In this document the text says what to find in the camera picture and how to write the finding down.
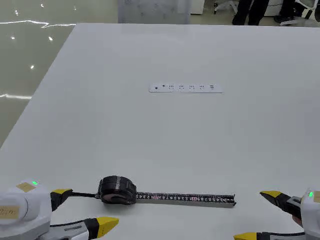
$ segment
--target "black shoe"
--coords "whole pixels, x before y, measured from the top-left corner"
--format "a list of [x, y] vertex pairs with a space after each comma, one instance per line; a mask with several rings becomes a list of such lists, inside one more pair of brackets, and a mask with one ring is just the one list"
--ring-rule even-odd
[[277, 15], [274, 18], [274, 21], [278, 24], [282, 23], [282, 22], [286, 22], [286, 21], [291, 21], [294, 20], [295, 18], [293, 16], [281, 16], [281, 15]]

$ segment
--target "person's legs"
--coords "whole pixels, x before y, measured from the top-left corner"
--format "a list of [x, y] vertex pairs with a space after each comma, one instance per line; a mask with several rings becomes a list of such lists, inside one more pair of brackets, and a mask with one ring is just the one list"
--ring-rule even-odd
[[293, 17], [294, 16], [294, 7], [295, 0], [283, 0], [281, 11], [279, 15], [282, 17]]
[[279, 15], [274, 17], [274, 20], [277, 23], [293, 20], [294, 13], [295, 13], [295, 10], [294, 10], [295, 2], [296, 2], [295, 0], [283, 0], [281, 11]]
[[304, 12], [304, 10], [306, 9], [304, 6], [302, 6], [300, 3], [295, 2], [294, 3], [294, 16], [295, 17], [301, 17], [302, 13]]
[[254, 0], [249, 13], [248, 25], [259, 25], [260, 20], [266, 13], [268, 3], [269, 0]]
[[249, 13], [252, 0], [240, 0], [238, 5], [238, 12], [232, 20], [233, 25], [245, 25], [247, 15]]

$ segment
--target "tape measure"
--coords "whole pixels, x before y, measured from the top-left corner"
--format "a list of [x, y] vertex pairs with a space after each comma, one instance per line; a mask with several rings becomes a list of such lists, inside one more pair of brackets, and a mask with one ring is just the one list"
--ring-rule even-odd
[[52, 211], [55, 211], [68, 197], [89, 197], [100, 199], [105, 204], [132, 205], [171, 204], [203, 207], [232, 208], [236, 205], [234, 194], [195, 194], [195, 193], [153, 193], [137, 192], [136, 185], [124, 176], [103, 178], [96, 194], [73, 192], [72, 189], [56, 189], [51, 192]]

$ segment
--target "label sticker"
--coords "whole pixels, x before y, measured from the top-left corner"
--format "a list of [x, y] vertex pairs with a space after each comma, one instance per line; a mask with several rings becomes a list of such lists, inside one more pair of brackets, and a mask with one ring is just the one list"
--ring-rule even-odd
[[24, 191], [25, 193], [35, 189], [34, 186], [32, 186], [31, 184], [27, 183], [27, 182], [24, 182], [24, 183], [21, 183], [21, 184], [18, 184], [16, 186], [18, 189], [21, 189], [22, 191]]
[[18, 219], [19, 206], [0, 206], [0, 219]]
[[315, 192], [314, 192], [313, 201], [314, 201], [315, 203], [319, 203], [319, 204], [320, 204], [320, 191], [315, 191]]

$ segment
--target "black cable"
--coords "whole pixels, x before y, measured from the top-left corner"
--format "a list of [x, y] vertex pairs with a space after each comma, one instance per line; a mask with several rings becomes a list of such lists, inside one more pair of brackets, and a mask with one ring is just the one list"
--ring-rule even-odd
[[73, 225], [73, 224], [82, 223], [83, 221], [84, 221], [84, 220], [74, 221], [74, 222], [68, 222], [68, 223], [63, 223], [63, 224], [50, 225], [50, 227], [51, 227], [51, 228], [54, 228], [54, 227], [69, 226], [69, 225]]
[[87, 197], [87, 198], [97, 198], [96, 194], [92, 194], [92, 193], [84, 193], [84, 192], [72, 192], [71, 196], [73, 197]]

